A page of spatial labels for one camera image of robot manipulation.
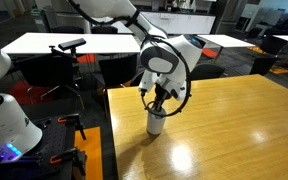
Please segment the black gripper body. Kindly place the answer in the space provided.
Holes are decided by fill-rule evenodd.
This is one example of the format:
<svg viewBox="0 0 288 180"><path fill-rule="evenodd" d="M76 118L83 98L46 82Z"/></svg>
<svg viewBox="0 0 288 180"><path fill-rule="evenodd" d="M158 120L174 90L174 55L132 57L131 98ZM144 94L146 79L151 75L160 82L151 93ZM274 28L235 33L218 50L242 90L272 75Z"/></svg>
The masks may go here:
<svg viewBox="0 0 288 180"><path fill-rule="evenodd" d="M157 84L155 86L155 94L156 94L155 102L156 101L161 101L161 99L162 99L164 94L168 95L167 100L172 97L172 95L168 91L166 91L163 87L161 87L159 84Z"/></svg>

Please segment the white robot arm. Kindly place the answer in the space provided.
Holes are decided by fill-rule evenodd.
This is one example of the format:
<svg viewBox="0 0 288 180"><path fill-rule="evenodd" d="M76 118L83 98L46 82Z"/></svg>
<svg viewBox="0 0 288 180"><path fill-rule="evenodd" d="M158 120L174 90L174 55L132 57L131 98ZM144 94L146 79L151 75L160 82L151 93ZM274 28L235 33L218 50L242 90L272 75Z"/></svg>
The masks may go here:
<svg viewBox="0 0 288 180"><path fill-rule="evenodd" d="M89 22L99 25L101 17L124 24L141 40L140 61L145 68L139 90L146 93L161 87L186 103L191 92L190 73L204 44L190 34L170 38L152 24L129 0L68 0ZM10 57L0 49L0 79L11 66ZM42 130L26 116L15 98L0 94L0 162L13 163L42 139Z"/></svg>

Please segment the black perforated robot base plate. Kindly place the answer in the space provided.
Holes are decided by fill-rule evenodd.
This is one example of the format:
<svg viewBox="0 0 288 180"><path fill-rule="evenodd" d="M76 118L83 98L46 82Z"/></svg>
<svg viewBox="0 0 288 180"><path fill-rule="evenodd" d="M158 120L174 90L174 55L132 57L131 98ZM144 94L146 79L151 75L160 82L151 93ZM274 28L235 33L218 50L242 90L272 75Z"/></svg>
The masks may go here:
<svg viewBox="0 0 288 180"><path fill-rule="evenodd" d="M43 132L42 140L15 162L0 153L0 180L71 180L73 162L51 165L52 156L74 147L75 126L57 122L58 117L36 119L33 123Z"/></svg>

